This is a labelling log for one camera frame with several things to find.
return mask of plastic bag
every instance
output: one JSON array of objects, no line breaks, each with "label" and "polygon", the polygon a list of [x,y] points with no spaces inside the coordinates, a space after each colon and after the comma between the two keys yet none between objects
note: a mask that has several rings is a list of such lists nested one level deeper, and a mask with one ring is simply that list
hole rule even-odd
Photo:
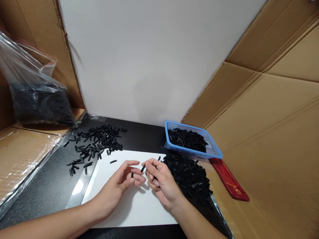
[{"label": "plastic bag", "polygon": [[[40,63],[33,55],[46,62]],[[51,78],[55,65],[56,60],[45,52],[21,40],[14,42],[0,32],[0,68],[9,82],[15,118],[21,124],[77,127],[67,88]]]}]

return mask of white wall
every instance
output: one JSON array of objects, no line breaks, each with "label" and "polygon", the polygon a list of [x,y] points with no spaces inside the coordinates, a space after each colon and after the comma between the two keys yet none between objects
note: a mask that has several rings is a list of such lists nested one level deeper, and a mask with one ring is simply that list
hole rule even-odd
[{"label": "white wall", "polygon": [[180,121],[265,0],[60,0],[89,114]]}]

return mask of blue plastic basket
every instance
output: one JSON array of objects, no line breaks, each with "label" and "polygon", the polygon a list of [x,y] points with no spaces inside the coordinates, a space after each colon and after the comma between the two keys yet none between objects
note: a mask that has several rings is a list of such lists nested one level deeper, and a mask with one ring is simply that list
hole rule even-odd
[{"label": "blue plastic basket", "polygon": [[[202,135],[204,137],[205,141],[208,143],[208,145],[206,145],[206,153],[172,144],[169,140],[168,130],[175,129],[175,128],[185,129],[188,131],[191,130],[193,132],[197,132],[200,135]],[[213,138],[209,135],[209,133],[206,130],[204,130],[202,128],[198,128],[198,127],[194,127],[194,126],[190,126],[190,125],[186,125],[186,124],[181,124],[181,123],[177,123],[177,122],[173,122],[173,121],[166,121],[165,122],[165,132],[166,132],[165,147],[170,149],[170,150],[177,151],[177,152],[183,153],[183,154],[188,154],[188,155],[195,156],[195,157],[206,158],[206,159],[209,159],[209,158],[222,159],[224,157],[222,152],[220,151],[220,149],[216,145],[215,141],[213,140]]]}]

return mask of black tabletop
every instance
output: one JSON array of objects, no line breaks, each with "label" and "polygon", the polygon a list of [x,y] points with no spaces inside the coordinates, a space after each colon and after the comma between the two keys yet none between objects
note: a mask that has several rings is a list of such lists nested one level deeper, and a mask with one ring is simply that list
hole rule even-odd
[{"label": "black tabletop", "polygon": [[[127,128],[128,131],[118,142],[123,144],[124,150],[142,151],[150,153],[164,153],[165,128],[135,123],[125,120],[102,118],[102,121],[84,119],[78,129],[74,131],[87,131],[91,127],[101,124],[114,124],[116,127]],[[23,190],[17,200],[0,220],[0,229],[36,217],[48,215],[70,206],[80,205],[86,185],[89,182],[95,163],[88,176],[83,168],[70,177],[69,167],[66,166],[73,159],[78,158],[74,142],[67,147],[60,146],[49,158],[47,163],[36,174],[31,183]],[[74,190],[78,182],[84,185],[82,190]],[[223,220],[216,210],[204,208],[192,202],[193,205],[209,220],[219,231],[230,238]],[[176,225],[157,225],[139,227],[117,227],[90,229],[79,238],[186,238],[181,227]]]}]

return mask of wrist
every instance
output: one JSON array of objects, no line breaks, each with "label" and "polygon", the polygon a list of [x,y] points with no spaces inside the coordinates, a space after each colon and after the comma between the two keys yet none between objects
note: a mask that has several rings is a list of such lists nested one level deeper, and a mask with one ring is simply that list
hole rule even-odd
[{"label": "wrist", "polygon": [[86,215],[88,216],[89,220],[94,223],[94,225],[103,222],[108,217],[108,214],[105,213],[105,210],[100,208],[93,200],[88,201],[87,203],[83,204],[83,206],[86,206]]},{"label": "wrist", "polygon": [[181,194],[181,196],[173,203],[173,207],[171,209],[172,215],[174,217],[177,217],[179,214],[181,214],[184,208],[186,208],[187,203],[188,200],[184,197],[183,194]]}]

